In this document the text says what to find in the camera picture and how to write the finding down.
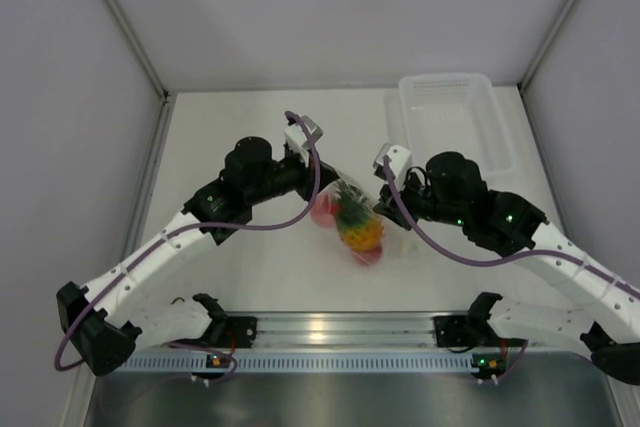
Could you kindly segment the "clear zip top bag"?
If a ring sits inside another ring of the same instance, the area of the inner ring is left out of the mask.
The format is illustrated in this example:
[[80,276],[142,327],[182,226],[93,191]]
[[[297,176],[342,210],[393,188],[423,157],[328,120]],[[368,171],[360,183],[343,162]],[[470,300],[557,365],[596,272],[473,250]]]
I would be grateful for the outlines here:
[[375,212],[375,205],[376,200],[359,182],[339,171],[336,179],[321,188],[310,217],[323,229],[331,247],[359,266],[416,258],[418,243]]

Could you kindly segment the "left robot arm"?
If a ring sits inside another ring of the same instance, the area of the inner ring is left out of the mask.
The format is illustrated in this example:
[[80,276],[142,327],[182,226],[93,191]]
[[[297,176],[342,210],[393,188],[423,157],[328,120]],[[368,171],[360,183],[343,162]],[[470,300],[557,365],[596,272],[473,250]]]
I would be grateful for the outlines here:
[[72,345],[96,376],[150,347],[220,346],[232,318],[217,299],[196,293],[147,312],[145,298],[193,258],[238,231],[257,230],[255,206],[291,192],[313,205],[337,178],[337,170],[304,144],[286,143],[284,157],[274,160],[265,139],[241,139],[225,157],[220,176],[197,190],[150,241],[101,276],[58,290],[61,344]]

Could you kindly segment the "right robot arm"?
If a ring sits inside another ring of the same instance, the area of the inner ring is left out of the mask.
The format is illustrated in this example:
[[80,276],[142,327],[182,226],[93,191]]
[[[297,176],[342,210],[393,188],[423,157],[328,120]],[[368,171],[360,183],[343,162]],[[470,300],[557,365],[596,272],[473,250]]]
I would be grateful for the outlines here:
[[458,264],[516,264],[573,304],[560,309],[483,292],[457,325],[471,346],[540,343],[638,385],[638,288],[577,247],[525,198],[489,189],[478,165],[458,152],[440,153],[419,168],[406,148],[386,144],[373,168],[384,182],[377,213]]

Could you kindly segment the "fake pineapple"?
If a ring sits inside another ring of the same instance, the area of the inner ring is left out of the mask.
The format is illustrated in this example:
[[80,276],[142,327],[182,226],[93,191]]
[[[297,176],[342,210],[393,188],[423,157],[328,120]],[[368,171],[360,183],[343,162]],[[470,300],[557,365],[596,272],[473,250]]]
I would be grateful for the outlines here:
[[341,241],[350,250],[368,250],[382,243],[383,222],[360,187],[338,180],[333,197],[340,206],[335,216],[336,228]]

